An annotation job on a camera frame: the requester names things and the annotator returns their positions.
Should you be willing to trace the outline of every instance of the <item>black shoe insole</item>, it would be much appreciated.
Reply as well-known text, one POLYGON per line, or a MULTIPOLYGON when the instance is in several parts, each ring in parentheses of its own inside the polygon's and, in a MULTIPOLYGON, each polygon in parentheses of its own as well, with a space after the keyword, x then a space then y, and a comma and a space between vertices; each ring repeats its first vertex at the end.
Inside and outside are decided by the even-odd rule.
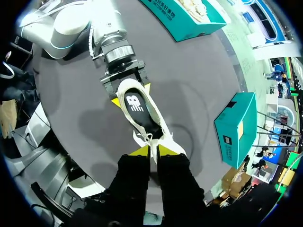
POLYGON ((160 139, 163 135, 161 127, 152 119, 145 101, 135 88, 129 89, 124 96, 126 108, 132 119, 145 128, 146 133, 151 133, 153 139, 160 139))

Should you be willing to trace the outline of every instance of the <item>window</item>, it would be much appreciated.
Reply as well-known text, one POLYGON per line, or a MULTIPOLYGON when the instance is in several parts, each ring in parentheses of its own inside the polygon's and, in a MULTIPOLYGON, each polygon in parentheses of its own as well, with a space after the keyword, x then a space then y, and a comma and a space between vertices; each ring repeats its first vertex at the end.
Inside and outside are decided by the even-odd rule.
POLYGON ((260 18, 260 20, 266 20, 266 16, 263 13, 263 11, 260 9, 260 7, 257 5, 257 3, 251 4, 250 5, 252 7, 252 9, 255 11, 255 13, 257 14, 257 16, 260 18))
POLYGON ((271 39, 276 38, 276 33, 273 30, 273 27, 271 26, 270 22, 268 20, 263 20, 262 24, 263 24, 264 28, 266 29, 269 38, 271 38, 271 39))

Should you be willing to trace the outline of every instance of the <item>cardboard box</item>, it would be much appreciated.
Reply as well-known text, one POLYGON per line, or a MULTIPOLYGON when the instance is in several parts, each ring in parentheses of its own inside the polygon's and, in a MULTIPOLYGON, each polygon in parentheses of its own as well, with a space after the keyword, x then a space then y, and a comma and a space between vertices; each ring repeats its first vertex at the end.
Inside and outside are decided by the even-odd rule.
POLYGON ((239 169, 257 137, 255 93, 237 93, 214 124, 223 162, 239 169))
POLYGON ((206 6, 207 16, 210 23, 199 22, 179 0, 140 0, 146 5, 162 24, 179 42, 197 36, 209 35, 224 27, 226 22, 216 10, 216 6, 208 0, 201 0, 206 6))

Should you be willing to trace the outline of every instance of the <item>shoe display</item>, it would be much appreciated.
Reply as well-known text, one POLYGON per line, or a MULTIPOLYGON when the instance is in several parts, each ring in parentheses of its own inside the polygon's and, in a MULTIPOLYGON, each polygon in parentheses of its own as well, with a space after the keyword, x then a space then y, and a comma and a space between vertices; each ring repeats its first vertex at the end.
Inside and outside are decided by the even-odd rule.
POLYGON ((186 154, 173 140, 164 118, 142 84, 135 79, 125 79, 119 85, 117 96, 125 117, 138 131, 133 134, 134 140, 141 147, 146 144, 151 147, 151 156, 155 162, 159 144, 177 154, 186 154))
POLYGON ((201 0, 178 0, 186 11, 197 21, 210 23, 207 16, 206 6, 201 0))

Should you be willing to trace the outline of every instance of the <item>blue sign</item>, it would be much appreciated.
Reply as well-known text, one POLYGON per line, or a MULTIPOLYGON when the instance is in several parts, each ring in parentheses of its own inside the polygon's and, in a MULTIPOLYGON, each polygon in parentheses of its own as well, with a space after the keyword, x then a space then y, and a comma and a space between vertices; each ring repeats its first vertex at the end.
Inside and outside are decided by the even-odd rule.
POLYGON ((267 162, 278 164, 281 152, 282 152, 282 147, 276 148, 273 152, 273 154, 276 154, 276 156, 273 156, 272 158, 263 157, 263 159, 267 162))

